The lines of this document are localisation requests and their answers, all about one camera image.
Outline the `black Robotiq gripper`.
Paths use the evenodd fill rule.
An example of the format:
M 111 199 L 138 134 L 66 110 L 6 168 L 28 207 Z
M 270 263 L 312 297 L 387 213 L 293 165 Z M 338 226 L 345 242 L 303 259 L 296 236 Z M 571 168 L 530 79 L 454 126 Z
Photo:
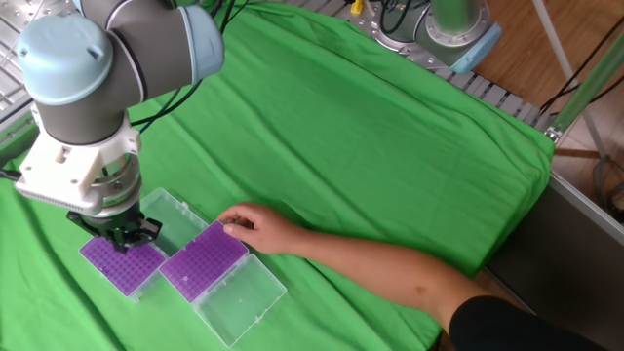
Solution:
M 163 224 L 144 218 L 139 203 L 113 216 L 93 217 L 68 212 L 66 218 L 94 237 L 103 237 L 115 252 L 125 254 L 130 247 L 139 247 L 158 239 Z

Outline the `person's right hand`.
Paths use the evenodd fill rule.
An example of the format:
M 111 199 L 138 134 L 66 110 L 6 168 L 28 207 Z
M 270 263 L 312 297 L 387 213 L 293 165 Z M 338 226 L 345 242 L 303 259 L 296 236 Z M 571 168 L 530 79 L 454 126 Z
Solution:
M 272 208 L 251 202 L 228 208 L 217 220 L 225 233 L 264 254 L 295 254 L 309 237 Z

